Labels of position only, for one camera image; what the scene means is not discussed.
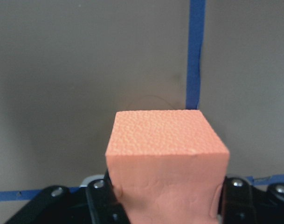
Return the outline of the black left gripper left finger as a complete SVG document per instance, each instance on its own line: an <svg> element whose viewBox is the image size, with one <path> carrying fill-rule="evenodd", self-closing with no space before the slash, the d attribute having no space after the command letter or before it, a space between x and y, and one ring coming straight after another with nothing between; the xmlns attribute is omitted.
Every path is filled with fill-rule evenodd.
<svg viewBox="0 0 284 224"><path fill-rule="evenodd" d="M115 196L109 173L90 177L85 194L93 224L129 224L121 202Z"/></svg>

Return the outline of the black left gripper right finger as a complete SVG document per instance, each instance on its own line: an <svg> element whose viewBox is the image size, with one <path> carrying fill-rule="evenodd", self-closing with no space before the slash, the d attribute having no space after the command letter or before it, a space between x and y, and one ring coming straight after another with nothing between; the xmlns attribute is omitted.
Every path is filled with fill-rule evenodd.
<svg viewBox="0 0 284 224"><path fill-rule="evenodd" d="M256 224L252 185L244 178L225 176L218 205L221 224Z"/></svg>

